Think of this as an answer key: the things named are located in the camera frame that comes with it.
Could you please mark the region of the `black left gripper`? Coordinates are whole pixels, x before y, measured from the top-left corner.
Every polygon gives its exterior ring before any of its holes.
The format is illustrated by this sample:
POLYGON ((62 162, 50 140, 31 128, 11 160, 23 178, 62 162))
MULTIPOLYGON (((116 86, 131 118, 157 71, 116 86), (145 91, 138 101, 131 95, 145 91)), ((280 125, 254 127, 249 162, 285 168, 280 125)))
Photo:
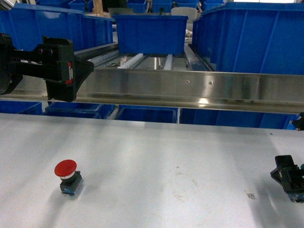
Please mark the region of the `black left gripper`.
POLYGON ((73 42, 64 38, 43 37, 44 59, 38 57, 38 49, 18 50, 10 35, 0 35, 0 94, 10 94, 23 76, 43 78, 48 100, 72 102, 76 88, 94 70, 94 64, 74 54, 73 42))

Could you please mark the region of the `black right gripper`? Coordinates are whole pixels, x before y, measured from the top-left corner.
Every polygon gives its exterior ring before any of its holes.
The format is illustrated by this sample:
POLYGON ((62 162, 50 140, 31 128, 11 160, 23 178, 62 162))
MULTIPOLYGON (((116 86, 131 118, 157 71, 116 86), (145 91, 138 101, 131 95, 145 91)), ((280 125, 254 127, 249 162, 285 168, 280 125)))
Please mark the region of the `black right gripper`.
POLYGON ((278 182, 285 193, 304 192, 304 170, 295 165, 291 155, 275 157, 276 168, 270 172, 271 178, 278 182))

